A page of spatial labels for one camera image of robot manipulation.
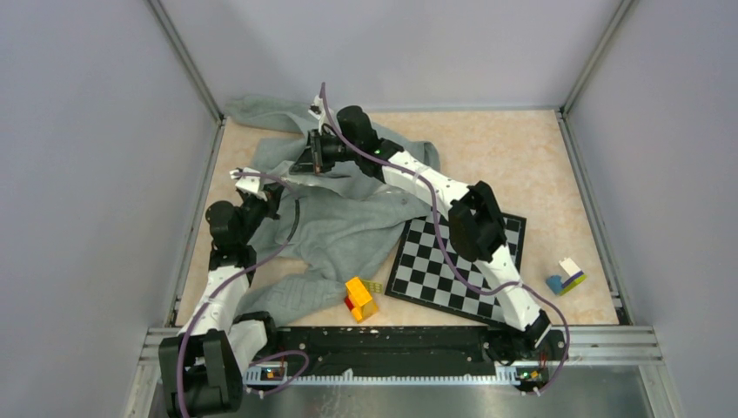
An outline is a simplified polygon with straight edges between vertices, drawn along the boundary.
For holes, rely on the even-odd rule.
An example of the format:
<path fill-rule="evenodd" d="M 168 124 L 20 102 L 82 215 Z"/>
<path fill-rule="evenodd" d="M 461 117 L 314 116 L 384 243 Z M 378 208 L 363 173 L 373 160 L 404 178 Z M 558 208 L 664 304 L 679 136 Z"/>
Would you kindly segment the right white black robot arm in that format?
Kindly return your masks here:
<path fill-rule="evenodd" d="M 307 112 L 316 125 L 306 133 L 305 149 L 291 172 L 321 175 L 352 164 L 369 179 L 428 204 L 434 238 L 453 277 L 500 306 L 503 330 L 489 343 L 489 355 L 512 365 L 541 352 L 552 322 L 521 278 L 492 187 L 441 173 L 431 145 L 386 135 L 358 105 L 332 111 L 316 100 Z"/>

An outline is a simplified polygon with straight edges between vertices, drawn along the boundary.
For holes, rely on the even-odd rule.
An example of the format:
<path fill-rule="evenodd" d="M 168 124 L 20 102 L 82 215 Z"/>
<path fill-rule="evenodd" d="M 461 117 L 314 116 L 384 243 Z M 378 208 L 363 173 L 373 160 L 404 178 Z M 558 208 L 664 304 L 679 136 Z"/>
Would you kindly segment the grey zip jacket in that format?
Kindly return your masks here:
<path fill-rule="evenodd" d="M 397 244 L 409 219 L 431 207 L 410 193 L 367 177 L 353 162 L 337 164 L 326 176 L 292 174 L 308 132 L 318 124 L 306 103 L 259 95 L 233 99 L 225 114 L 235 123 L 297 133 L 302 139 L 263 138 L 249 166 L 279 176 L 295 191 L 282 199 L 278 220 L 268 219 L 250 243 L 259 260 L 277 253 L 303 260 L 302 273 L 248 291 L 237 315 L 267 312 L 278 326 L 337 306 L 347 280 L 372 277 Z"/>

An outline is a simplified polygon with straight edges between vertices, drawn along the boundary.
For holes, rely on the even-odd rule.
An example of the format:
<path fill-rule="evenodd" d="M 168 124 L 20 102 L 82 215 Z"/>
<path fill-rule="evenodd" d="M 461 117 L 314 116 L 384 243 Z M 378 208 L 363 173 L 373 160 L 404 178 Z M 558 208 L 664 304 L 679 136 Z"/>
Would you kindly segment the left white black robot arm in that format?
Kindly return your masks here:
<path fill-rule="evenodd" d="M 206 209 L 211 250 L 205 290 L 192 317 L 158 348 L 170 417 L 237 410 L 244 393 L 243 372 L 253 356 L 268 360 L 278 352 L 279 337 L 269 330 L 270 315 L 259 312 L 240 320 L 236 309 L 257 263 L 249 241 L 265 219 L 278 219 L 284 190 L 280 184 L 239 187 L 240 205 L 220 200 Z"/>

